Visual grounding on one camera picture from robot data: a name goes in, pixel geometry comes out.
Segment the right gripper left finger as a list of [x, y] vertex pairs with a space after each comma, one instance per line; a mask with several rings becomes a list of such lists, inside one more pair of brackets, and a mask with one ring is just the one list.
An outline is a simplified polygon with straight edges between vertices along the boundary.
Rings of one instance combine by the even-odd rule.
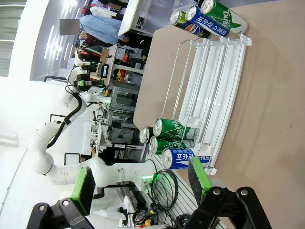
[[28, 229], [92, 229], [86, 218], [90, 214], [95, 181], [92, 170], [80, 169], [70, 197], [57, 201], [53, 206], [37, 203], [31, 212]]

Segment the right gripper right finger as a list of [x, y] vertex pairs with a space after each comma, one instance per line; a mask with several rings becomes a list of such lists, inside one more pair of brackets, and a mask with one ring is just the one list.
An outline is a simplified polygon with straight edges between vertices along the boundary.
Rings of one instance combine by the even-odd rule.
[[271, 224], [251, 187], [235, 192], [213, 186], [198, 157], [189, 159], [188, 179], [198, 204], [185, 229], [211, 229], [216, 219], [228, 218], [235, 229], [270, 229]]

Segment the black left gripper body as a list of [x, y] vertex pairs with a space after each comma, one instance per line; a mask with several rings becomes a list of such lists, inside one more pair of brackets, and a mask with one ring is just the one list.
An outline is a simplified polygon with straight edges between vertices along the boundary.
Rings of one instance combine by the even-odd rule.
[[90, 79], [89, 73], [81, 73], [76, 76], [76, 78], [73, 80], [73, 88], [81, 93], [81, 92], [87, 92], [92, 87], [92, 81]]

